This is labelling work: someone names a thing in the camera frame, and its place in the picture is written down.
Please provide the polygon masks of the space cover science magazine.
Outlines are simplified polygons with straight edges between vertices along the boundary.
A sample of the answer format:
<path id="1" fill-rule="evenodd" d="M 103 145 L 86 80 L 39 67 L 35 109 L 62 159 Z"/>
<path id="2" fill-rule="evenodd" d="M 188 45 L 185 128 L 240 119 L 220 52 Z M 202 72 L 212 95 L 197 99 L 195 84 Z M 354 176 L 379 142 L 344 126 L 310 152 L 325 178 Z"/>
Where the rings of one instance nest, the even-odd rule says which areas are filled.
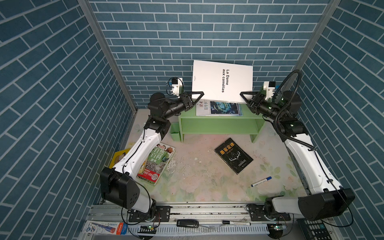
<path id="1" fill-rule="evenodd" d="M 199 117 L 231 117 L 242 115 L 241 106 L 236 103 L 203 100 L 199 101 L 196 105 L 196 116 Z"/>

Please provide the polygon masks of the white La Dame book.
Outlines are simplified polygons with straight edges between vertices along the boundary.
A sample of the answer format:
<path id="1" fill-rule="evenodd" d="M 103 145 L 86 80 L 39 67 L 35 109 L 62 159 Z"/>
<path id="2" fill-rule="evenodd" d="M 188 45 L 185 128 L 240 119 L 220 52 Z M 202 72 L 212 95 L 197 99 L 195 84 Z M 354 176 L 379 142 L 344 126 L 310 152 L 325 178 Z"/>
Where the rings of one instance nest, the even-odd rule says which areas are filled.
<path id="1" fill-rule="evenodd" d="M 240 93 L 252 90 L 252 66 L 194 60 L 192 91 L 203 100 L 244 104 Z"/>

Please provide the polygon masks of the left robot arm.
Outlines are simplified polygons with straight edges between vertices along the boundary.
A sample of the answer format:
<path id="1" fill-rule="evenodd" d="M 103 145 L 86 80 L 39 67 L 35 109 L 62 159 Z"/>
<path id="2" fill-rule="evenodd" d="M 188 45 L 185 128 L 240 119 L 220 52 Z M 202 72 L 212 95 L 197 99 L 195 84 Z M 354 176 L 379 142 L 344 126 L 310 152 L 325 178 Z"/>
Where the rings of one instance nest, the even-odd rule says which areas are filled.
<path id="1" fill-rule="evenodd" d="M 169 118 L 191 110 L 202 96 L 203 92 L 182 93 L 175 99 L 166 98 L 163 93 L 151 96 L 148 104 L 150 115 L 141 136 L 122 160 L 112 168 L 104 168 L 100 174 L 104 200 L 144 214 L 154 211 L 155 200 L 137 183 L 136 177 L 151 151 L 168 133 L 171 127 Z"/>

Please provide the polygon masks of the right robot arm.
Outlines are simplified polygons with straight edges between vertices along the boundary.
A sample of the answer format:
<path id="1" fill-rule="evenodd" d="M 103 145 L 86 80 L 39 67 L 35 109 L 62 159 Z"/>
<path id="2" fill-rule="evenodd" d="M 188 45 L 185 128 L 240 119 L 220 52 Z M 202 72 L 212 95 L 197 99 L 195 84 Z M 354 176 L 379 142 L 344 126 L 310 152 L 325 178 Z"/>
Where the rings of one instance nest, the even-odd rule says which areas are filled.
<path id="1" fill-rule="evenodd" d="M 273 127 L 286 146 L 295 169 L 306 189 L 304 197 L 267 198 L 267 218 L 277 214 L 293 214 L 310 221 L 340 216 L 355 199 L 352 189 L 344 188 L 327 169 L 314 147 L 305 125 L 298 120 L 302 105 L 300 96 L 285 91 L 277 104 L 266 100 L 261 92 L 241 92 L 247 107 L 256 115 L 271 119 Z"/>

